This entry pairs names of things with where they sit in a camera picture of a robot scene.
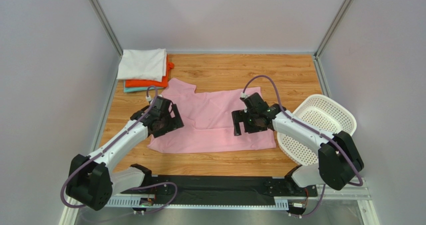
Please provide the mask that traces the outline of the pink t shirt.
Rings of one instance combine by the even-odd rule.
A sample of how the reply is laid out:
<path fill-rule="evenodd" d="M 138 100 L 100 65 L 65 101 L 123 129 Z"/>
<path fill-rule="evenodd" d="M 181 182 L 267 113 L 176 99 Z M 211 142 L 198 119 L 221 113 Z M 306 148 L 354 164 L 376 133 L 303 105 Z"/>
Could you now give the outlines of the pink t shirt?
<path fill-rule="evenodd" d="M 242 89 L 197 92 L 194 84 L 172 78 L 162 96 L 177 105 L 184 126 L 157 138 L 149 149 L 163 154 L 218 153 L 276 147 L 273 131 L 234 135 L 232 112 L 243 110 Z"/>

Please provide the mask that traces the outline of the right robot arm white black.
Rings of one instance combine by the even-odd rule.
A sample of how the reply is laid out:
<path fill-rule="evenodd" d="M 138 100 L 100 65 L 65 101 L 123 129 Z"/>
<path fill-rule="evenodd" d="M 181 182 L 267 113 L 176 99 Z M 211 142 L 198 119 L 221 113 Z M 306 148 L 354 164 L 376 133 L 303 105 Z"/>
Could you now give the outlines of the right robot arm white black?
<path fill-rule="evenodd" d="M 346 185 L 363 185 L 360 171 L 364 162 L 349 133 L 320 129 L 281 104 L 268 105 L 257 92 L 242 93 L 240 100 L 245 108 L 231 113 L 235 136 L 272 130 L 296 140 L 317 156 L 317 163 L 300 165 L 287 174 L 296 186 L 326 185 L 340 191 Z"/>

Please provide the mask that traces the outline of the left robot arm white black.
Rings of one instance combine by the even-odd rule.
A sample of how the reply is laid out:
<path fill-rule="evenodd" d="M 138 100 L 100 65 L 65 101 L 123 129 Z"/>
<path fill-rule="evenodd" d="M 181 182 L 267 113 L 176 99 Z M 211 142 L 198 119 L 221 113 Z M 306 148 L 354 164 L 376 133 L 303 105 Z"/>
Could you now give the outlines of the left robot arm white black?
<path fill-rule="evenodd" d="M 99 211 L 110 198 L 126 191 L 156 187 L 152 171 L 140 164 L 115 172 L 118 163 L 149 137 L 159 138 L 183 128 L 177 104 L 162 96 L 147 97 L 148 105 L 132 114 L 125 126 L 107 143 L 88 155 L 76 155 L 60 198 L 69 208 Z"/>

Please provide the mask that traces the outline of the folded teal t shirt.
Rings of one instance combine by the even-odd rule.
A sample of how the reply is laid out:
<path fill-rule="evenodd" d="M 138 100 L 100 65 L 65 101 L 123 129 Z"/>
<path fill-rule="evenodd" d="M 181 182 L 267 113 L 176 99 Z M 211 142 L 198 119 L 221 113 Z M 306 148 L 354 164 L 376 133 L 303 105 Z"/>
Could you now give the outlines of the folded teal t shirt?
<path fill-rule="evenodd" d="M 156 86 L 158 89 L 164 89 L 163 84 L 154 80 L 124 80 L 123 81 L 123 92 L 133 93 L 146 91 L 149 86 Z"/>

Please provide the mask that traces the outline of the folded orange t shirt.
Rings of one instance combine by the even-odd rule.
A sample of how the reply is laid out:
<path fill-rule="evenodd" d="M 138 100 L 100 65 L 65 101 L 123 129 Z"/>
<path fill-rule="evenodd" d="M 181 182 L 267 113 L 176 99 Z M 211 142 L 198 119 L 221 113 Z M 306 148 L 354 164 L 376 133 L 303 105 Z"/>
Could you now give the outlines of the folded orange t shirt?
<path fill-rule="evenodd" d="M 169 55 L 166 56 L 166 75 L 162 77 L 161 81 L 154 80 L 146 80 L 146 79 L 131 79 L 125 80 L 124 87 L 125 88 L 137 88 L 137 87 L 148 87 L 148 86 L 156 86 L 156 87 L 166 87 L 168 85 L 170 72 L 174 68 L 174 64 L 170 62 Z"/>

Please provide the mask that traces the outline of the folded white t shirt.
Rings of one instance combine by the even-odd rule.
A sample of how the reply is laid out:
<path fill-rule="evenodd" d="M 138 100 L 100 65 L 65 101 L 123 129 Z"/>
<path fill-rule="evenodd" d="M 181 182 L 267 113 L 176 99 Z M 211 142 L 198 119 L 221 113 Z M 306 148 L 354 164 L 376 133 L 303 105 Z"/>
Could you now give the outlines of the folded white t shirt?
<path fill-rule="evenodd" d="M 125 49 L 118 65 L 117 80 L 162 81 L 167 73 L 167 50 Z"/>

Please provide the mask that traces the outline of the white perforated plastic basket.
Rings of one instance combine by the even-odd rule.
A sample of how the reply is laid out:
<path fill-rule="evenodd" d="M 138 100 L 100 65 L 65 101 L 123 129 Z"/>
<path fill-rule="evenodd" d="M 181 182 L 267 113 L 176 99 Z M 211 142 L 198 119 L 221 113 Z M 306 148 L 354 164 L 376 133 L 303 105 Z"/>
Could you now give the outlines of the white perforated plastic basket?
<path fill-rule="evenodd" d="M 355 117 L 339 103 L 322 94 L 310 95 L 292 114 L 334 134 L 344 131 L 352 136 L 357 129 Z M 297 165 L 308 166 L 318 162 L 318 156 L 313 151 L 290 136 L 277 133 L 276 139 L 281 151 Z"/>

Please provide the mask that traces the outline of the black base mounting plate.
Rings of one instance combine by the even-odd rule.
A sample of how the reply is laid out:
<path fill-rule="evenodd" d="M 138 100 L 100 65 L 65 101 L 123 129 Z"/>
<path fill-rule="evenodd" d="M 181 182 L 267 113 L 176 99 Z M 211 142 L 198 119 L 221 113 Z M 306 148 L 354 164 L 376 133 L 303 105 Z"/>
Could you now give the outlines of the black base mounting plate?
<path fill-rule="evenodd" d="M 173 198 L 173 205 L 271 206 L 276 197 L 317 198 L 316 186 L 296 188 L 285 178 L 268 176 L 195 176 L 158 175 L 149 184 L 158 187 L 136 191 L 154 196 L 164 204 Z"/>

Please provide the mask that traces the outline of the right aluminium corner post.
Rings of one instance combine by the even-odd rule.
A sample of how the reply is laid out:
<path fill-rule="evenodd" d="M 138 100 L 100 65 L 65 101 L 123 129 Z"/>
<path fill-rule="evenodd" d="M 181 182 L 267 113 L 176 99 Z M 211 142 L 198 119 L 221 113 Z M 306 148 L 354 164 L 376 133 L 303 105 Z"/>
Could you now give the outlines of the right aluminium corner post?
<path fill-rule="evenodd" d="M 334 16 L 329 28 L 327 29 L 324 37 L 322 38 L 316 52 L 314 53 L 314 57 L 316 59 L 319 59 L 321 55 L 324 53 L 328 43 L 332 39 L 335 31 L 337 30 L 339 24 L 341 23 L 342 19 L 344 18 L 345 14 L 347 13 L 347 10 L 351 6 L 353 0 L 343 0 L 341 6 L 339 7 L 336 15 Z"/>

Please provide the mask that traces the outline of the aluminium corner post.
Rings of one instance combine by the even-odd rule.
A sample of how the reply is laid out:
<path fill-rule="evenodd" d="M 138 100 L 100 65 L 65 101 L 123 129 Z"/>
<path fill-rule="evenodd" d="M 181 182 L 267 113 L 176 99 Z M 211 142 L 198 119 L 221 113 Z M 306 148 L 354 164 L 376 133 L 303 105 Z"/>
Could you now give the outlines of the aluminium corner post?
<path fill-rule="evenodd" d="M 105 11 L 102 8 L 102 5 L 99 0 L 89 0 L 94 12 L 96 13 L 103 29 L 105 30 L 109 40 L 111 41 L 115 51 L 117 54 L 122 57 L 123 56 L 123 48 L 120 45 L 120 42 L 107 18 Z"/>
<path fill-rule="evenodd" d="M 332 39 L 335 31 L 337 30 L 339 24 L 341 23 L 342 19 L 344 18 L 345 14 L 347 13 L 347 10 L 351 6 L 353 0 L 343 0 L 341 6 L 339 7 L 336 15 L 334 16 L 329 28 L 327 29 L 324 37 L 322 38 L 316 52 L 314 53 L 314 57 L 316 59 L 319 59 L 321 55 L 324 53 L 328 43 Z"/>

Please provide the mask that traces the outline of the aluminium frame rail front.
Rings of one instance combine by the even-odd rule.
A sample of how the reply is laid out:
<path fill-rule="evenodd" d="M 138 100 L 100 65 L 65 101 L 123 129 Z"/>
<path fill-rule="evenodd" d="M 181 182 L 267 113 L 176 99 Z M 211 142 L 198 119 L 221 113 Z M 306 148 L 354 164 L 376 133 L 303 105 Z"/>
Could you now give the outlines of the aluminium frame rail front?
<path fill-rule="evenodd" d="M 100 206 L 128 208 L 131 214 L 165 209 L 277 210 L 301 219 L 318 214 L 326 201 L 356 201 L 362 222 L 379 224 L 366 186 L 298 187 L 289 176 L 150 175 L 142 188 L 103 195 Z"/>

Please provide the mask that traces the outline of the left aluminium corner post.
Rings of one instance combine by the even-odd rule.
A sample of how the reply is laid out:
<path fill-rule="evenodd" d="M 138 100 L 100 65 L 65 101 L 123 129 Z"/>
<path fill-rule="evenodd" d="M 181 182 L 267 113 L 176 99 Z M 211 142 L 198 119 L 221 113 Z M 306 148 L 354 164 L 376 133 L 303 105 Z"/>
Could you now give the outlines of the left aluminium corner post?
<path fill-rule="evenodd" d="M 105 30 L 109 40 L 111 41 L 115 51 L 117 54 L 122 57 L 123 56 L 123 48 L 120 45 L 120 42 L 107 18 L 105 11 L 102 8 L 102 5 L 99 0 L 89 0 L 94 12 L 96 13 L 103 29 Z"/>

